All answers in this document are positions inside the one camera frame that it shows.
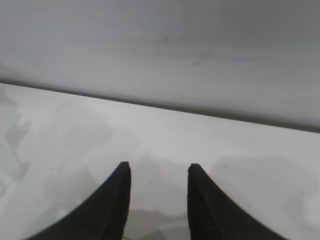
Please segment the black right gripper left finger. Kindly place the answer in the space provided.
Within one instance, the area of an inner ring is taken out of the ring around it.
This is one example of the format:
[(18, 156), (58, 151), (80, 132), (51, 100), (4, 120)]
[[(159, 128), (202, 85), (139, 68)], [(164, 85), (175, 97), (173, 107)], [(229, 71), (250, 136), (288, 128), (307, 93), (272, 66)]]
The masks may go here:
[(132, 174), (121, 162), (84, 202), (29, 240), (121, 240), (131, 200)]

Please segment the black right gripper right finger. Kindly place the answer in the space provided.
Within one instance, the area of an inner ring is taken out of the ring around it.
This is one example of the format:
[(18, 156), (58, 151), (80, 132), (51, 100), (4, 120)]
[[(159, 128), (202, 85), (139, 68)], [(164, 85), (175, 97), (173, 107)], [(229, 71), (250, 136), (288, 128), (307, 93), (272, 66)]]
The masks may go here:
[(188, 168), (187, 217), (192, 240), (274, 240), (275, 233), (231, 200), (193, 163)]

